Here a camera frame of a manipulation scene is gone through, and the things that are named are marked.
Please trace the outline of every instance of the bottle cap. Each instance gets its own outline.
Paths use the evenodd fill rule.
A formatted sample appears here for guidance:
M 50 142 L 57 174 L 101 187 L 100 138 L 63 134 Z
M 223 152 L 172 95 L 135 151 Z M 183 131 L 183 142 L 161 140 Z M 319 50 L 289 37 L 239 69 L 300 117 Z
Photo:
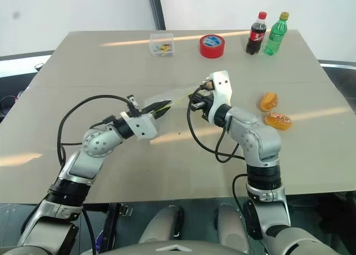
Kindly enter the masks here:
M 267 13 L 266 13 L 266 12 L 260 12 L 260 13 L 258 14 L 258 18 L 259 18 L 259 19 L 262 19 L 262 20 L 264 20 L 264 19 L 266 18 L 266 16 L 267 16 Z
M 288 12 L 282 12 L 282 13 L 280 14 L 279 19 L 286 21 L 286 20 L 288 20 L 288 17 L 289 17 L 289 13 L 288 13 Z

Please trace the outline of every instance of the table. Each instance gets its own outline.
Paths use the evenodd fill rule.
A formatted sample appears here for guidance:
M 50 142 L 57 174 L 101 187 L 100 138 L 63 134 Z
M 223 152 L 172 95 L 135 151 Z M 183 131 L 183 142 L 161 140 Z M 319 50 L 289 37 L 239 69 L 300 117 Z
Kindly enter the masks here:
M 292 118 L 291 129 L 280 132 L 287 194 L 356 189 L 356 117 L 298 31 L 287 33 L 273 57 L 244 52 L 248 31 L 173 31 L 174 56 L 155 58 L 148 45 L 151 33 L 73 32 L 63 40 L 0 125 L 0 202 L 41 200 L 59 171 L 60 120 L 76 103 L 97 94 L 134 94 L 142 107 L 159 98 L 184 99 L 159 119 L 156 139 L 132 137 L 107 157 L 87 203 L 231 196 L 231 181 L 246 172 L 245 163 L 218 163 L 191 138 L 185 117 L 184 96 L 223 69 L 230 75 L 233 106 L 261 113 L 260 97 L 274 91 L 280 99 L 276 111 Z M 208 33 L 225 38 L 221 58 L 200 55 L 198 40 Z M 78 142 L 90 125 L 125 110 L 113 99 L 88 103 L 70 116 L 62 141 Z M 214 147 L 221 129 L 200 115 L 192 115 L 197 134 Z M 233 146 L 226 138 L 221 150 Z M 68 147 L 67 155 L 74 151 Z M 236 192 L 245 195 L 243 180 Z

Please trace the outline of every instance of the cola bottle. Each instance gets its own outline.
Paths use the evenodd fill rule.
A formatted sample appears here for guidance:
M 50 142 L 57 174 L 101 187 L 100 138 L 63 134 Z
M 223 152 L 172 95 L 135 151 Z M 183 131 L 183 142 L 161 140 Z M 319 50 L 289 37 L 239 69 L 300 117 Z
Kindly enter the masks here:
M 265 23 L 266 16 L 266 12 L 260 12 L 258 14 L 258 20 L 251 26 L 249 43 L 247 43 L 246 47 L 246 52 L 251 55 L 260 51 L 262 40 L 267 29 Z

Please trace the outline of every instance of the tape roll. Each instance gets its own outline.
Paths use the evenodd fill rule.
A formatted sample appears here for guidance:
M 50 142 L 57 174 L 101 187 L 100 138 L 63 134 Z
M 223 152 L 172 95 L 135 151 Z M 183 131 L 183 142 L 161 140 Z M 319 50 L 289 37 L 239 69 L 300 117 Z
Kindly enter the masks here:
M 215 34 L 207 34 L 199 40 L 200 54 L 205 58 L 215 59 L 224 54 L 225 40 Z

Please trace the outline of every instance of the green plastic bottle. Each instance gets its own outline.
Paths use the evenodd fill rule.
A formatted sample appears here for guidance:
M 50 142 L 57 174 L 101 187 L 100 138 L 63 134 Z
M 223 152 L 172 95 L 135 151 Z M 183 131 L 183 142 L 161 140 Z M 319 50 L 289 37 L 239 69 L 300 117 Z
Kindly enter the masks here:
M 279 51 L 282 39 L 287 32 L 288 17 L 288 12 L 282 12 L 280 14 L 279 21 L 272 26 L 267 45 L 265 47 L 265 53 L 267 55 L 274 55 Z

